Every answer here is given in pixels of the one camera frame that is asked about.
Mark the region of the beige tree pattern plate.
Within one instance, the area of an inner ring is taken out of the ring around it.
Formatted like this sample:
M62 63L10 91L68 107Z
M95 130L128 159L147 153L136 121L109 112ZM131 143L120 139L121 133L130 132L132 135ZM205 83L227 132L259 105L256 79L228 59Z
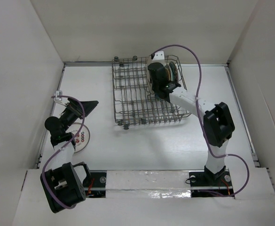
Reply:
M152 64L153 62L148 62L147 63L147 85L148 85L148 89L151 95L154 95L155 92L152 89L152 81L151 81L151 76L148 70L148 67Z

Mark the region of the woven bamboo round tray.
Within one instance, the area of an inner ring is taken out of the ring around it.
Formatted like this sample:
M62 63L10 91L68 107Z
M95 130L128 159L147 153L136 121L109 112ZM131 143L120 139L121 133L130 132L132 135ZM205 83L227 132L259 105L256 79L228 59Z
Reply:
M172 81L172 70L170 69L169 64L165 65L165 71L167 75L167 80Z

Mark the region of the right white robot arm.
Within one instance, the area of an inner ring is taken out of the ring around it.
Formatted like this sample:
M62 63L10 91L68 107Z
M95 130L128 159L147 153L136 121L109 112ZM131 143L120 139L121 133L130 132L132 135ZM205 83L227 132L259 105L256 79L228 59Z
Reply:
M226 148L235 125L224 102L212 104L188 92L178 83L178 70L173 63L160 62L147 66L148 86L160 99L179 106L199 119L203 136L208 144L208 156L204 166L204 180L215 185L224 174Z

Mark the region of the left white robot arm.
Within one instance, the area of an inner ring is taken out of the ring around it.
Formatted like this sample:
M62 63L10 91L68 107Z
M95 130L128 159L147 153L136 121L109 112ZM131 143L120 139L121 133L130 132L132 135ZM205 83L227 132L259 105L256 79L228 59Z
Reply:
M84 162L78 165L84 170L76 173L71 160L76 151L76 133L69 132L69 127L77 119L82 121L97 107L98 101L78 101L67 97L68 103L59 118L48 117L45 128L50 133L54 154L49 157L42 168L40 181L44 189L49 207L53 213L65 209L73 209L78 203L86 199L85 186L92 184L92 176Z

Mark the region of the teal scalloped rim plate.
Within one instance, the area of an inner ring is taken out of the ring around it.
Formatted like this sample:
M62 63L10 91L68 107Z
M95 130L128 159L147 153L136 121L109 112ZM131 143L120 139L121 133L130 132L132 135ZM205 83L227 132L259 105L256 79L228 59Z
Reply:
M174 64L174 62L170 62L170 63L169 63L169 66L170 66L170 68L171 68L171 70L172 70L172 81L175 81L175 80L174 80L174 74L173 74L173 69L174 69L173 64Z

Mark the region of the dark teal floral plate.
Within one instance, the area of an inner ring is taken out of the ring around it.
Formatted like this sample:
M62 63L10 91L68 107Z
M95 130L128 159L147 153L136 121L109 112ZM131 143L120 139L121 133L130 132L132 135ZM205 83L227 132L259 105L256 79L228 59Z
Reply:
M181 77L181 71L180 71L180 66L179 66L179 63L176 61L174 62L174 64L176 65L177 69L178 69L178 77L179 77L179 84L181 84L181 80L182 80L182 77Z

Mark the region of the white red floral plate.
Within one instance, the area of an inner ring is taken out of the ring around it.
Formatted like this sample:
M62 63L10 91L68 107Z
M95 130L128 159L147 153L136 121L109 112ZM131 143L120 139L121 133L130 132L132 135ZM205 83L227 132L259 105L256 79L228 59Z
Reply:
M73 135L75 135L78 131L78 129L80 128L81 124L80 123L73 123L70 128L69 128L69 132L71 132ZM79 134L76 135L74 142L76 144L75 147L75 154L82 152L83 150L85 150L85 148L87 147L87 145L90 142L90 137L91 137L91 133L89 128L86 125L83 125L82 129L80 130Z

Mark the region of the pale green celadon plate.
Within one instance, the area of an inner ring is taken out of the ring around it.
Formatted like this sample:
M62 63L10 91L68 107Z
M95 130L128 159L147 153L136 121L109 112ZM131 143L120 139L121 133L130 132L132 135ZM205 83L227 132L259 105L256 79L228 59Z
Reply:
M174 67L174 69L173 69L174 80L178 83L179 82L178 69L175 64L173 64L173 67Z

